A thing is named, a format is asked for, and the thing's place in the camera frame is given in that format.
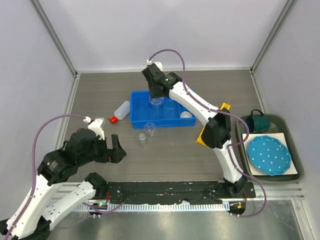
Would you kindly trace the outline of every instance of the gray floor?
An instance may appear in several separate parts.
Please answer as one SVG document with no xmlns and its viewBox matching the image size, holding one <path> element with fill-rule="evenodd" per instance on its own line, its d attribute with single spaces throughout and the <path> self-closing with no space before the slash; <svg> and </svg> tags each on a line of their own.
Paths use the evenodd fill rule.
<svg viewBox="0 0 320 240">
<path fill-rule="evenodd" d="M 230 111 L 238 116 L 260 108 L 256 91 L 248 70 L 187 71 L 189 87 L 215 106 L 231 100 Z M 147 90 L 148 85 L 140 72 L 82 74 L 72 108 L 73 114 L 91 118 L 108 118 L 125 100 L 130 101 L 132 91 Z M 86 125 L 79 119 L 70 119 L 66 139 Z M 111 148 L 111 134 L 118 134 L 127 152 L 119 164 L 89 163 L 78 170 L 69 182 L 82 182 L 90 172 L 97 172 L 107 181 L 202 181 L 221 180 L 223 172 L 211 149 L 196 139 L 202 130 L 197 120 L 193 127 L 157 128 L 148 146 L 138 145 L 140 130 L 133 129 L 130 116 L 117 124 L 104 127 Z"/>
<path fill-rule="evenodd" d="M 257 212 L 262 203 L 248 202 L 245 214 Z M 225 211 L 128 212 L 112 213 L 101 219 L 90 218 L 78 223 L 87 216 L 88 212 L 70 213 L 52 231 L 49 240 L 303 239 L 290 200 L 269 201 L 260 215 L 246 219 L 230 217 Z"/>
</svg>

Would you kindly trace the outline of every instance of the yellow object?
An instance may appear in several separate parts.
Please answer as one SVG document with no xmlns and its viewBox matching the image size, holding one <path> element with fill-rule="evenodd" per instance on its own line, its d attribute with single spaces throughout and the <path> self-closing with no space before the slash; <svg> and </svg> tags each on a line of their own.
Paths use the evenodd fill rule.
<svg viewBox="0 0 320 240">
<path fill-rule="evenodd" d="M 228 101 L 228 103 L 225 103 L 225 102 L 224 102 L 224 103 L 222 104 L 220 110 L 222 110 L 222 109 L 224 109 L 224 108 L 230 110 L 230 107 L 231 107 L 231 106 L 230 106 L 229 102 L 230 102 L 230 100 Z M 204 130 L 205 130 L 205 127 L 202 128 L 202 130 L 201 130 L 198 138 L 196 139 L 196 142 L 197 142 L 198 144 L 202 144 L 203 146 L 205 146 L 205 147 L 207 147 L 207 148 L 210 148 L 210 147 L 208 147 L 208 146 L 204 143 L 204 141 L 202 141 L 202 139 L 201 139 L 201 135 L 202 135 L 202 133 L 204 132 Z"/>
</svg>

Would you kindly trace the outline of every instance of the red bottle cap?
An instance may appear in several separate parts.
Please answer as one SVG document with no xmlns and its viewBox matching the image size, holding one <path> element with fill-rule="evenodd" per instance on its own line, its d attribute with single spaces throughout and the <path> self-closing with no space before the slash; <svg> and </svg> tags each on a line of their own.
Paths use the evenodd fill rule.
<svg viewBox="0 0 320 240">
<path fill-rule="evenodd" d="M 112 118 L 109 118 L 110 123 L 115 124 L 116 122 L 118 122 L 118 118 L 116 116 L 113 116 Z"/>
</svg>

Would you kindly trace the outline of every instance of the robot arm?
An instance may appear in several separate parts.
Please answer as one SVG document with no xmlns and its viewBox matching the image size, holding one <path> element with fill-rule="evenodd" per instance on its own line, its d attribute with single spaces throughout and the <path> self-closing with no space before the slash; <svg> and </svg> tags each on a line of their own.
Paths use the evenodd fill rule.
<svg viewBox="0 0 320 240">
<path fill-rule="evenodd" d="M 62 148 L 44 156 L 37 169 L 35 192 L 29 206 L 13 226 L 31 191 L 10 219 L 0 221 L 1 234 L 7 234 L 14 227 L 11 232 L 13 239 L 46 239 L 50 231 L 78 205 L 93 197 L 101 198 L 107 191 L 107 182 L 97 173 L 90 173 L 73 192 L 48 206 L 57 190 L 77 173 L 79 167 L 92 161 L 119 163 L 127 155 L 115 134 L 111 135 L 112 149 L 107 149 L 103 118 L 92 121 L 86 117 L 84 122 L 89 124 L 88 128 L 79 129 L 69 141 L 64 142 Z"/>
<path fill-rule="evenodd" d="M 221 113 L 209 111 L 196 103 L 185 91 L 182 79 L 173 72 L 165 75 L 162 72 L 160 62 L 147 62 L 148 66 L 142 73 L 148 82 L 150 96 L 152 98 L 170 97 L 177 101 L 193 113 L 204 126 L 201 135 L 202 141 L 217 155 L 222 166 L 224 181 L 228 184 L 228 191 L 236 195 L 240 193 L 247 182 L 247 178 L 242 176 L 234 167 L 227 152 L 227 145 L 231 143 L 231 121 L 229 116 Z M 217 107 L 203 100 L 187 87 L 189 93 L 196 97 L 210 109 L 218 110 Z M 236 159 L 233 149 L 232 158 Z"/>
</svg>

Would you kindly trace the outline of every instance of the blue bin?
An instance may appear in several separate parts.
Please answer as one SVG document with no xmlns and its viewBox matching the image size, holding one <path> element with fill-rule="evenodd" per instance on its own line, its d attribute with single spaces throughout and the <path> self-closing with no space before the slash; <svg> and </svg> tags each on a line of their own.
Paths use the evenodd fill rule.
<svg viewBox="0 0 320 240">
<path fill-rule="evenodd" d="M 154 108 L 149 103 L 149 91 L 133 91 L 130 101 L 130 121 L 134 129 L 143 129 L 145 123 L 152 122 L 157 128 L 188 127 L 196 124 L 196 117 L 180 118 L 182 112 L 189 112 L 185 107 L 169 97 L 163 104 Z"/>
</svg>

